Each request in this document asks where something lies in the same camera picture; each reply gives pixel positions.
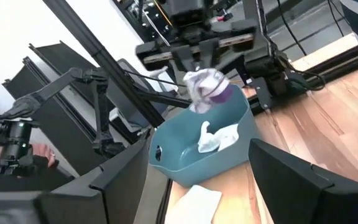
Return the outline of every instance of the wooden table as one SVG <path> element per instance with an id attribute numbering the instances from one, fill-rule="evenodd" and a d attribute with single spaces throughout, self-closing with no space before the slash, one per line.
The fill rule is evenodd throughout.
<path id="1" fill-rule="evenodd" d="M 353 34 L 349 34 L 293 65 L 306 70 L 356 45 Z M 246 90 L 247 96 L 253 94 L 252 90 Z M 358 71 L 255 119 L 268 143 L 358 181 Z M 249 163 L 201 185 L 223 193 L 214 224 L 273 223 Z M 173 183 L 168 212 L 187 190 Z"/>

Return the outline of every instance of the purple cloth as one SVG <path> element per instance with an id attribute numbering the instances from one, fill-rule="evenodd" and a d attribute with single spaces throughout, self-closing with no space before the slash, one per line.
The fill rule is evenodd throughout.
<path id="1" fill-rule="evenodd" d="M 218 96 L 212 96 L 210 99 L 214 103 L 224 103 L 226 102 L 230 96 L 233 94 L 233 89 L 228 85 L 221 94 Z"/>

